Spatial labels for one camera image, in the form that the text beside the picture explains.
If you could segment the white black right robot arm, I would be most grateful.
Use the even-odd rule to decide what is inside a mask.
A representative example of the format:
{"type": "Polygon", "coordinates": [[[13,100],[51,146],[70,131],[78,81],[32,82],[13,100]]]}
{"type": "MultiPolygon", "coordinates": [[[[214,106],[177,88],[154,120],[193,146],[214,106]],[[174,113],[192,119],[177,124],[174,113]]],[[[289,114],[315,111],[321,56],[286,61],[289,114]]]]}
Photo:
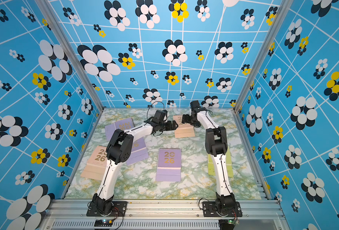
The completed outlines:
{"type": "Polygon", "coordinates": [[[215,204],[217,212],[221,216],[235,215],[237,204],[229,182],[226,165],[228,150],[226,128],[216,124],[211,118],[212,112],[201,107],[198,101],[192,101],[190,107],[191,114],[183,115],[182,122],[205,129],[205,149],[213,161],[216,178],[215,204]]]}

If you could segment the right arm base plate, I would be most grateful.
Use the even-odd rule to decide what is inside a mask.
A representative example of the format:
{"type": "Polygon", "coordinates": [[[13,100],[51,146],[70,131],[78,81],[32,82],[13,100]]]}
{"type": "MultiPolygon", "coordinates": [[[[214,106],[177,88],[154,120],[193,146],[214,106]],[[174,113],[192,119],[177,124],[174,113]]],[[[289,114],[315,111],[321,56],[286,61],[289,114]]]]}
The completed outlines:
{"type": "Polygon", "coordinates": [[[236,202],[234,207],[218,209],[215,201],[203,201],[201,202],[201,208],[203,209],[204,217],[240,218],[243,216],[239,202],[236,202]]]}

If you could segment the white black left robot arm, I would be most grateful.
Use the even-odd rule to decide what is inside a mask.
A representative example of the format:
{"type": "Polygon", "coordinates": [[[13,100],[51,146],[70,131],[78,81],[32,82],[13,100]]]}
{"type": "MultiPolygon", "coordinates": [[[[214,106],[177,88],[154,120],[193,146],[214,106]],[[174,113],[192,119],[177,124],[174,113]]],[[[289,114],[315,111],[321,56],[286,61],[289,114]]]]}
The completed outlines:
{"type": "Polygon", "coordinates": [[[131,156],[136,140],[158,131],[173,131],[178,127],[175,120],[167,119],[167,110],[157,110],[154,116],[141,125],[127,130],[115,130],[106,148],[107,164],[101,184],[88,204],[90,214],[108,216],[113,211],[114,187],[121,167],[131,156]]]}

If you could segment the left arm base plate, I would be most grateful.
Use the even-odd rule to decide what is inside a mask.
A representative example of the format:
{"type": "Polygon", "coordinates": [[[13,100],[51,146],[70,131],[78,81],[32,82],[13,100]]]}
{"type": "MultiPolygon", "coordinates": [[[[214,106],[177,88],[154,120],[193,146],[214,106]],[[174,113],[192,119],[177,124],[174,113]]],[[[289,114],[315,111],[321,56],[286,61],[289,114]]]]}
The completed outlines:
{"type": "Polygon", "coordinates": [[[91,201],[88,204],[88,217],[124,217],[127,210],[127,201],[109,201],[99,204],[91,201]]]}

